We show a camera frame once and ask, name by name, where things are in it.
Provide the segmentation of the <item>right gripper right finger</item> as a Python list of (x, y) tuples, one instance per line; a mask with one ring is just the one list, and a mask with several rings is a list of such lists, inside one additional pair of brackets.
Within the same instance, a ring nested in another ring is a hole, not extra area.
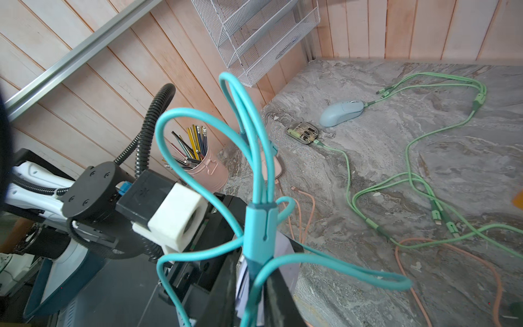
[(306, 327), (279, 269), (264, 283), (263, 301), (265, 327)]

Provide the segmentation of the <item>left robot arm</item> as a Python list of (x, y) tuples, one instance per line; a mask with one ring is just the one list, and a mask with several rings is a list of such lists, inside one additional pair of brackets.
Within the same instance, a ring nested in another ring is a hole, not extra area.
[[(198, 326), (244, 326), (264, 314), (265, 326), (301, 326), (291, 296), (303, 246), (277, 231), (296, 205), (275, 196), (275, 149), (260, 115), (242, 84), (231, 74), (221, 88), (238, 120), (235, 132), (215, 117), (192, 108), (169, 109), (176, 89), (164, 85), (153, 99), (139, 135), (121, 157), (136, 155), (135, 174), (121, 170), (120, 160), (91, 167), (67, 188), (34, 185), (14, 175), (6, 202), (17, 200), (42, 210), (47, 219), (64, 222), (69, 235), (98, 256), (128, 259), (144, 251), (139, 239), (163, 251), (157, 273), (184, 322)], [(253, 170), (253, 198), (234, 213), (224, 200), (171, 156), (162, 138), (170, 119), (192, 117), (221, 130), (244, 153)], [(219, 264), (210, 301), (202, 317), (190, 317), (165, 273), (187, 264)]]

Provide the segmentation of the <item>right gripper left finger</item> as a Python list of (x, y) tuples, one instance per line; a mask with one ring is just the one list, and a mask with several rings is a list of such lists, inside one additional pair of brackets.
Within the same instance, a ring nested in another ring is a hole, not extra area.
[(240, 252), (225, 256), (210, 298), (196, 326), (234, 326), (236, 319), (236, 266)]

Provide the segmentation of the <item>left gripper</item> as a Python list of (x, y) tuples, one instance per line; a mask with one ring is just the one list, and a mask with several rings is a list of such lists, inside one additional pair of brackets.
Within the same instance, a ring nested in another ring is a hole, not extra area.
[[(239, 237), (237, 239), (234, 239), (230, 242), (227, 242), (223, 245), (219, 245), (218, 247), (212, 248), (212, 249), (206, 249), (204, 251), (200, 252), (186, 252), (186, 253), (170, 253), (166, 254), (162, 257), (160, 257), (158, 263), (157, 263), (157, 273), (160, 278), (160, 282), (162, 283), (162, 286), (165, 288), (168, 296), (171, 298), (172, 302), (174, 303), (175, 308), (177, 309), (177, 313), (179, 317), (182, 320), (183, 324), (187, 324), (188, 326), (191, 326), (191, 321), (189, 319), (189, 316), (187, 315), (187, 312), (185, 310), (184, 305), (182, 302), (178, 299), (177, 293), (174, 291), (172, 286), (170, 285), (170, 282), (167, 278), (167, 276), (163, 273), (162, 267), (163, 264), (166, 262), (197, 262), (197, 261), (203, 261), (203, 260), (212, 260), (215, 258), (221, 258), (227, 256), (230, 252), (239, 249), (243, 245), (243, 238)], [(252, 268), (255, 273), (257, 273), (255, 279), (250, 282), (251, 286), (251, 292), (248, 297), (248, 301), (245, 306), (245, 315), (243, 316), (243, 320), (241, 320), (241, 326), (250, 326), (251, 324), (255, 324), (257, 320), (257, 313), (256, 309), (258, 308), (257, 301), (260, 301), (262, 304), (264, 304), (263, 301), (263, 289), (264, 289), (264, 283), (268, 279), (268, 277), (276, 271), (276, 269), (279, 269), (282, 266), (287, 265), (296, 265), (298, 264), (298, 259), (300, 259), (303, 255), (299, 253), (291, 253), (284, 256), (280, 256), (278, 258), (272, 258), (268, 260), (265, 264), (259, 265), (257, 262), (254, 263), (254, 267)]]

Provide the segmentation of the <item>light green USB charger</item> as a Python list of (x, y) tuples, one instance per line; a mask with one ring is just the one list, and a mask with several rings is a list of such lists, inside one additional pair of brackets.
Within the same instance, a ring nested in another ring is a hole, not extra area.
[(505, 319), (512, 319), (522, 322), (523, 320), (523, 302), (514, 302), (509, 306), (509, 313), (503, 314)]

